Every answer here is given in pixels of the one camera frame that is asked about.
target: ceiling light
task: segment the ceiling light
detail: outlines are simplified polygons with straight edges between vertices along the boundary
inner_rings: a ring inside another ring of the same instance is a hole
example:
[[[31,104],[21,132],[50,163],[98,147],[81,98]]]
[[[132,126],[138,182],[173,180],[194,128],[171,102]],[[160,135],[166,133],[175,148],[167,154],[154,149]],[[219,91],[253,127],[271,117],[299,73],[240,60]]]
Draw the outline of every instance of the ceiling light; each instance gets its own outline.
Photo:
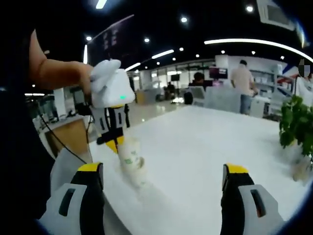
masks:
[[[104,5],[106,4],[107,0],[99,0],[97,5],[96,5],[96,9],[102,9],[104,7]]]
[[[88,48],[87,48],[87,45],[85,45],[85,48],[84,48],[83,63],[84,63],[85,65],[88,63]]]
[[[229,39],[217,39],[217,40],[209,40],[205,41],[204,44],[209,45],[209,44],[218,44],[218,43],[259,43],[259,44],[265,44],[265,45],[270,45],[274,47],[280,47],[282,49],[286,49],[289,51],[292,51],[298,55],[301,55],[302,57],[308,59],[313,63],[313,58],[309,57],[307,54],[294,49],[292,47],[286,46],[284,44],[280,43],[275,43],[271,41],[265,41],[265,40],[259,40],[259,39],[246,39],[246,38],[229,38]]]
[[[171,53],[173,53],[173,52],[174,52],[173,49],[172,49],[172,50],[167,50],[167,51],[165,51],[165,52],[162,52],[162,53],[159,53],[159,54],[157,54],[157,55],[152,56],[152,59],[157,59],[157,58],[159,58],[159,57],[161,57],[161,56],[163,56],[163,55],[168,55],[168,54],[171,54]]]
[[[181,71],[168,71],[167,75],[176,75],[176,74],[181,74]]]
[[[253,11],[253,6],[249,5],[246,7],[247,12],[252,12]]]
[[[43,94],[43,93],[33,93],[32,95],[33,96],[44,96],[45,94]]]
[[[186,23],[186,22],[187,22],[187,18],[186,18],[186,17],[182,17],[182,18],[180,19],[180,21],[181,21],[182,23]]]
[[[128,68],[126,68],[126,69],[125,69],[125,71],[132,70],[132,69],[134,69],[134,68],[138,67],[139,65],[140,65],[140,63],[136,63],[136,64],[134,64],[134,65],[129,66]]]

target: led strip light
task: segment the led strip light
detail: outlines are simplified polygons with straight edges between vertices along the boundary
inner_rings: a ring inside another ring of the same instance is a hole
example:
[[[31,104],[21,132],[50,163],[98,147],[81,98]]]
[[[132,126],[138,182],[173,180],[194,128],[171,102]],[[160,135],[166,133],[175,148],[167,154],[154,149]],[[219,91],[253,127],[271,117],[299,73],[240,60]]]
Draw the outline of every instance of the led strip light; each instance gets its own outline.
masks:
[[[265,40],[259,40],[259,39],[246,39],[246,38],[229,38],[229,39],[217,39],[217,40],[209,40],[205,41],[204,44],[209,45],[209,44],[218,44],[218,43],[259,43],[259,44],[264,44],[264,45],[270,45],[274,47],[280,47],[282,49],[286,49],[289,51],[292,51],[298,55],[301,55],[302,57],[308,59],[313,63],[313,58],[309,57],[307,54],[294,49],[292,47],[280,44],[280,43],[275,43],[275,42],[270,42],[270,41],[265,41]]]

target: black ceiling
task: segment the black ceiling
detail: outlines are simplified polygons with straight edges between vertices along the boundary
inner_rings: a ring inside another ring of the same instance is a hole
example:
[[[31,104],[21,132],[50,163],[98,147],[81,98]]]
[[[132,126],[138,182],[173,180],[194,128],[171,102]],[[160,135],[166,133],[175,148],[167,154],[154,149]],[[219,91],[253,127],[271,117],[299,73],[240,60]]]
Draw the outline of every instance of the black ceiling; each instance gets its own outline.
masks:
[[[204,45],[205,40],[222,38],[252,38],[282,43],[299,49],[312,56],[312,47],[302,49],[295,32],[277,26],[260,23],[256,0],[108,0],[101,10],[95,9],[98,0],[54,0],[41,1],[45,9],[44,16],[37,29],[42,48],[49,49],[49,57],[60,60],[83,59],[86,36],[94,37],[112,23],[134,14],[123,29],[122,47],[116,47],[116,53],[122,53],[122,67],[146,61],[140,68],[156,68],[152,55],[174,49],[175,53],[159,59],[160,65],[177,62],[214,58],[225,50],[230,55],[251,55],[285,61],[297,65],[300,57],[285,49],[257,44],[219,44]],[[286,12],[297,17],[313,39],[313,30],[308,31],[312,17],[309,2],[305,0],[278,0]],[[255,11],[249,14],[245,6],[252,4]],[[180,18],[188,18],[182,24]],[[150,42],[145,44],[144,37]]]

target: white paper cup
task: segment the white paper cup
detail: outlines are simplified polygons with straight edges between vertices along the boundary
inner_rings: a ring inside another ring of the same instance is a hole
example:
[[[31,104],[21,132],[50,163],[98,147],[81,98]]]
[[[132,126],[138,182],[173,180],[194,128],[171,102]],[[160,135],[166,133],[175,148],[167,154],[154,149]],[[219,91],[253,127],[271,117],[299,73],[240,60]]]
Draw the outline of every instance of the white paper cup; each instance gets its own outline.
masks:
[[[145,160],[140,157],[139,168],[128,172],[129,179],[135,188],[145,186],[147,182],[147,169],[145,166]]]
[[[125,138],[117,147],[121,167],[125,171],[134,171],[140,168],[140,142],[136,138]]]

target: cable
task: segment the cable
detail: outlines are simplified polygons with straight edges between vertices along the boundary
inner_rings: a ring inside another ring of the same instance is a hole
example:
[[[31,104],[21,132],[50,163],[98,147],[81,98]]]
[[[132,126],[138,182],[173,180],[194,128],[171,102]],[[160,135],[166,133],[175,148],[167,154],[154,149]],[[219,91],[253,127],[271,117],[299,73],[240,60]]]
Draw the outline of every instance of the cable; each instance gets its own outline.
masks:
[[[71,154],[73,154],[76,158],[78,158],[79,160],[81,160],[84,164],[86,164],[86,162],[81,159],[78,155],[76,155],[75,153],[73,153],[68,147],[65,146],[65,144],[62,143],[62,141],[55,135],[55,133],[51,130],[51,128],[48,126],[48,123],[46,123],[46,121],[43,118],[43,115],[39,113],[39,116],[41,118],[41,120],[44,122],[45,126],[48,128],[48,130],[52,133],[52,135],[54,136],[54,138],[57,139],[57,141],[68,150],[68,152],[70,152]]]
[[[91,123],[92,123],[92,115],[90,115],[90,117],[89,117],[89,122],[88,122],[88,126],[87,126],[87,129],[86,129],[86,139],[87,139],[88,151],[89,151],[90,157],[92,159],[90,146],[89,146],[89,136],[88,136],[88,130],[89,130],[89,127],[90,127]]]

